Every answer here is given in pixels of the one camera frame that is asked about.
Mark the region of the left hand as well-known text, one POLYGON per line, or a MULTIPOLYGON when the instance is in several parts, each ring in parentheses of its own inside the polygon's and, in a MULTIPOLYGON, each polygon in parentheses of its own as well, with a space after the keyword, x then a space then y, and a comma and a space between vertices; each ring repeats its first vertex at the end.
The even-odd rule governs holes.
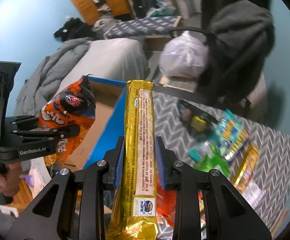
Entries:
POLYGON ((0 193, 6 197, 15 196, 19 192, 22 172, 21 163, 9 164, 7 173, 0 173, 0 193))

